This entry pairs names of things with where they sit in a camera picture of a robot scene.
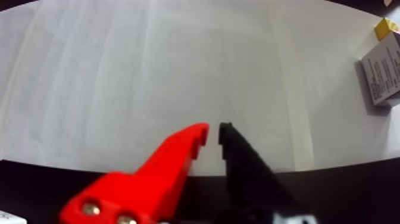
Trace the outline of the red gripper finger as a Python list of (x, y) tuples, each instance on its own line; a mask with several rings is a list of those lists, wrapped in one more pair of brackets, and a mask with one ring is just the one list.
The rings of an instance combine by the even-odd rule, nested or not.
[(61, 223), (158, 223), (173, 218), (190, 165), (207, 142), (209, 124), (166, 137), (133, 173), (109, 172), (72, 197)]

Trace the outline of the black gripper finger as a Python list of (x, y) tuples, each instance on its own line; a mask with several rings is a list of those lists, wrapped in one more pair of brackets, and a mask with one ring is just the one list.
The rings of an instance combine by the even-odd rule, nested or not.
[(230, 196), (230, 207), (218, 223), (310, 222), (310, 209), (296, 200), (231, 123), (219, 125), (218, 144)]

